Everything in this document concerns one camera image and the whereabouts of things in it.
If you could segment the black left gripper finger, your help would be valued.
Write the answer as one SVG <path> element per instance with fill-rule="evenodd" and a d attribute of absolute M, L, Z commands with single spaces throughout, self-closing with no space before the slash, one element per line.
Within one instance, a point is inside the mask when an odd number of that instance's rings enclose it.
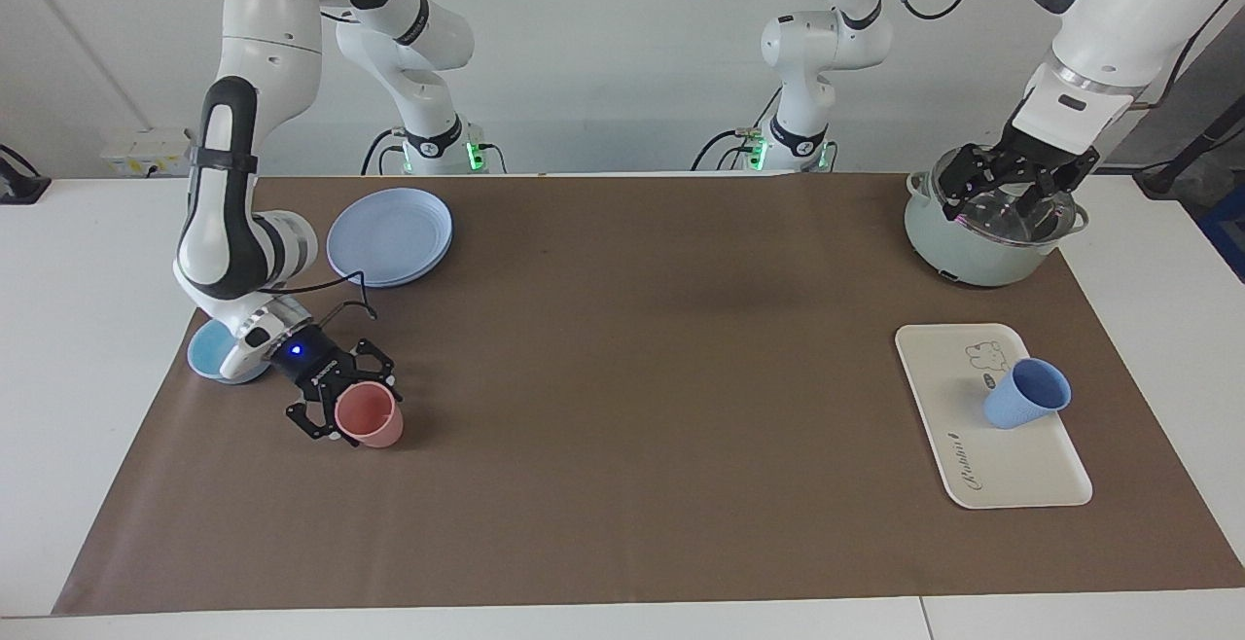
<path fill-rule="evenodd" d="M 942 215 L 955 222 L 969 205 L 969 200 L 996 191 L 1002 184 L 1002 174 L 996 171 L 998 154 L 979 144 L 964 144 L 952 152 L 951 161 L 939 174 L 939 192 L 942 193 Z"/>
<path fill-rule="evenodd" d="M 1101 154 L 1097 149 L 1088 149 L 1062 166 L 1045 166 L 1035 161 L 1025 162 L 1022 171 L 1023 174 L 1031 176 L 1032 184 L 1026 193 L 1018 197 L 1015 210 L 1021 218 L 1028 218 L 1040 205 L 1040 200 L 1058 193 L 1076 191 L 1099 159 Z"/>

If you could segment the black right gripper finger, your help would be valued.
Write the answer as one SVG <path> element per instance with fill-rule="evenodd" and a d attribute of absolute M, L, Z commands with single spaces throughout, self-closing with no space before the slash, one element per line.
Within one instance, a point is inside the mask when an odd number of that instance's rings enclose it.
<path fill-rule="evenodd" d="M 308 408 L 321 408 L 321 423 L 308 417 Z M 352 445 L 354 438 L 337 427 L 337 396 L 331 396 L 327 401 L 299 400 L 285 408 L 286 417 L 293 421 L 311 440 L 329 438 L 342 440 L 346 445 Z"/>
<path fill-rule="evenodd" d="M 390 393 L 396 393 L 395 362 L 367 337 L 360 337 L 350 351 L 350 384 L 381 384 Z"/>

